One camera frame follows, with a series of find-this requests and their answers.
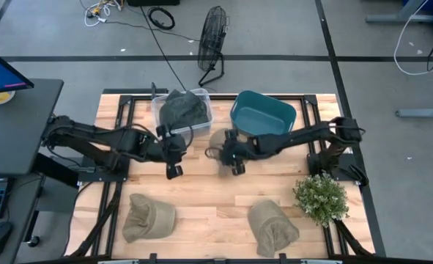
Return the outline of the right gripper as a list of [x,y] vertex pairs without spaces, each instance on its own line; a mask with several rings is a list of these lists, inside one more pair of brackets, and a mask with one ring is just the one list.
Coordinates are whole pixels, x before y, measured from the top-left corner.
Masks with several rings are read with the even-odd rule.
[[226,131],[226,141],[221,147],[219,158],[224,166],[232,169],[233,175],[242,175],[245,173],[244,161],[255,160],[256,156],[246,142],[238,140],[239,132],[237,130]]

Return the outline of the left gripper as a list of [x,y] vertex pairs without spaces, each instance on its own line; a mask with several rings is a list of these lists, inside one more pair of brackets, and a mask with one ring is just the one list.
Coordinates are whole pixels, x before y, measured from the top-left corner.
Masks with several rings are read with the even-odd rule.
[[160,139],[154,140],[147,148],[147,159],[166,164],[166,177],[172,180],[183,175],[182,157],[187,153],[185,139],[180,134],[172,134],[165,125],[156,128]]

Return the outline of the beige cap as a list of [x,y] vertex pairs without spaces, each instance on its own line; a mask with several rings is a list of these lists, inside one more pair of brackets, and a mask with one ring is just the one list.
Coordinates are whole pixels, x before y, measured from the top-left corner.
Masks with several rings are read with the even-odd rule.
[[172,234],[177,213],[172,204],[143,194],[131,194],[129,198],[130,209],[122,228],[128,243],[138,239],[166,238]]
[[225,131],[226,128],[222,128],[214,132],[210,137],[209,147],[205,150],[205,155],[216,161],[218,165],[218,175],[220,177],[232,176],[232,169],[228,166],[224,166],[220,160],[220,151],[222,151],[223,143],[226,140]]
[[262,200],[252,206],[248,223],[257,242],[257,254],[263,257],[274,257],[300,237],[299,229],[272,200]]

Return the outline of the clear plastic bin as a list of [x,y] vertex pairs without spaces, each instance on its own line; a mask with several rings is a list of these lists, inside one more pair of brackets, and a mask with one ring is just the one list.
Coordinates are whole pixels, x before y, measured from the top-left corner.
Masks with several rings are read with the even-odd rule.
[[[211,107],[211,100],[210,100],[209,93],[207,92],[207,90],[202,89],[202,88],[188,90],[185,93],[186,93],[186,95],[192,95],[194,97],[199,97],[200,99],[202,99],[205,102],[205,104],[207,106],[207,110],[208,110],[207,116],[209,117],[210,121],[203,123],[203,124],[200,124],[200,125],[189,126],[186,128],[179,128],[179,129],[169,128],[169,129],[171,130],[172,133],[182,134],[187,139],[190,138],[191,134],[193,134],[194,136],[202,136],[206,133],[209,133],[211,125],[214,121],[214,118],[212,115],[212,107]],[[156,127],[161,125],[160,120],[159,120],[159,111],[160,111],[160,108],[165,103],[165,100],[168,97],[168,95],[169,94],[161,95],[161,96],[157,96],[156,98],[152,99],[151,107],[152,107],[152,114],[153,114],[154,119],[155,119],[155,126]]]

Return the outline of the teal plastic bin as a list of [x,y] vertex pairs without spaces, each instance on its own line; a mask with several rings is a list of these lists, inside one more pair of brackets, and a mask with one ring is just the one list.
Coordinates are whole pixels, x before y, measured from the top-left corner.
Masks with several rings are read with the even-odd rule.
[[292,105],[250,90],[242,91],[236,97],[230,111],[233,127],[250,136],[288,133],[296,117]]

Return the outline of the small green potted plant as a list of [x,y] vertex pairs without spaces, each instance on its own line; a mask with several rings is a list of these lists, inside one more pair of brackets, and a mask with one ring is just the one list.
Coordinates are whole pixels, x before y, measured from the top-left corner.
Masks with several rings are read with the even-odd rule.
[[334,220],[349,218],[345,187],[327,172],[298,180],[292,192],[296,206],[317,226],[328,227]]

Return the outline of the black floor fan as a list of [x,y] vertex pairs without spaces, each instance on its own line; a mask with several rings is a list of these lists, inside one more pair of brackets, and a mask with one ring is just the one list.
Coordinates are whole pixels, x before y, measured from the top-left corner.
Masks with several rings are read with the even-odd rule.
[[[200,87],[220,79],[225,73],[222,49],[227,34],[227,27],[228,16],[226,11],[221,6],[212,7],[205,18],[199,41],[197,64],[204,71],[204,75],[198,82]],[[208,74],[215,70],[218,61],[221,62],[221,73],[205,81]]]

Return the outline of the black box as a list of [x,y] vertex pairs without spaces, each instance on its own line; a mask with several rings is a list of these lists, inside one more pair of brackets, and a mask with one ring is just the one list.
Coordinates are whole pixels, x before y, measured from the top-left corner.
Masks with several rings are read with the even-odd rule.
[[181,0],[126,0],[132,7],[179,5]]

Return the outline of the black desk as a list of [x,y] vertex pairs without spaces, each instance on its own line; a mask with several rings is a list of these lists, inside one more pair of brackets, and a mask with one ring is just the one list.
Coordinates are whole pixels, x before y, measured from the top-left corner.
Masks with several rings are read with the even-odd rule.
[[0,105],[0,178],[13,179],[8,209],[0,223],[12,223],[0,264],[13,264],[37,201],[41,177],[32,172],[39,153],[40,138],[51,116],[64,82],[38,78],[34,87],[17,91],[8,103]]

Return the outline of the grey table foot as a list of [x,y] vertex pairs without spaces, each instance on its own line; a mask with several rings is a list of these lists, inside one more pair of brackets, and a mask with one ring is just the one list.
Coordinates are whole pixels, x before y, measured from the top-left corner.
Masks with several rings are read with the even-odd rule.
[[433,118],[433,109],[399,109],[395,114],[401,118]]

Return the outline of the grey table leg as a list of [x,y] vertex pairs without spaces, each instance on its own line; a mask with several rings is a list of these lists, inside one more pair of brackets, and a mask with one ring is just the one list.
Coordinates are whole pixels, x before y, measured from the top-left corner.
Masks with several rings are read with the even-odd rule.
[[393,14],[367,15],[367,23],[433,23],[433,15],[421,14],[422,7],[428,0],[408,0],[408,2]]

